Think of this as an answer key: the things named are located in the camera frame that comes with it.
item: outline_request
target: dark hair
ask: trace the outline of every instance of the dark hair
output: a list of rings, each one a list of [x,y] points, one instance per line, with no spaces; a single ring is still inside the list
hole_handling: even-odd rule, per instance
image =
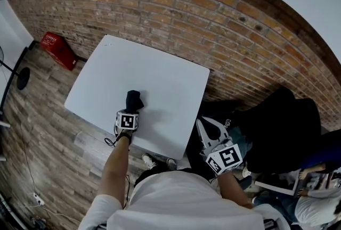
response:
[[[339,215],[341,213],[341,200],[339,201],[338,205],[335,208],[334,215]]]

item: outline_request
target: red plastic crate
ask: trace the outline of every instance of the red plastic crate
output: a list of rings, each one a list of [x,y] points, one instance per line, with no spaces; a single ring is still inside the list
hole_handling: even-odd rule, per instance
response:
[[[64,68],[72,71],[75,67],[77,62],[76,55],[62,37],[48,32],[42,39],[40,46]]]

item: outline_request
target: power outlet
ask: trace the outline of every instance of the power outlet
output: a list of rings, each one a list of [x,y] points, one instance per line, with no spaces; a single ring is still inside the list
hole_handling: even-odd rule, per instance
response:
[[[36,201],[37,201],[38,205],[43,206],[45,204],[45,202],[42,200],[42,198],[40,198],[37,195],[37,193],[33,193],[33,196],[34,196],[34,198],[36,198]]]

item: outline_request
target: brick wall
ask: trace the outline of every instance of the brick wall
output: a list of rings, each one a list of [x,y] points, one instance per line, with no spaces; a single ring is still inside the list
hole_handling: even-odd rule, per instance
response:
[[[341,128],[341,68],[314,29],[281,0],[9,0],[36,40],[47,31],[88,58],[105,34],[210,68],[205,99],[247,106],[280,85],[311,97]]]

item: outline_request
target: sneaker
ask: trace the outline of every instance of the sneaker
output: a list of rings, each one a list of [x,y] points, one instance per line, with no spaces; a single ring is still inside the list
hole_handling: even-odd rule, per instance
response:
[[[156,160],[150,156],[149,154],[145,153],[142,156],[143,162],[147,165],[149,169],[152,169],[153,167],[156,167],[158,164],[156,163]]]
[[[169,170],[177,170],[177,163],[174,159],[168,158],[167,159],[167,167]]]
[[[251,171],[249,171],[248,169],[247,169],[247,166],[245,166],[244,168],[243,168],[243,171],[242,171],[242,176],[243,176],[243,178],[246,178],[247,176],[250,176],[251,175]]]

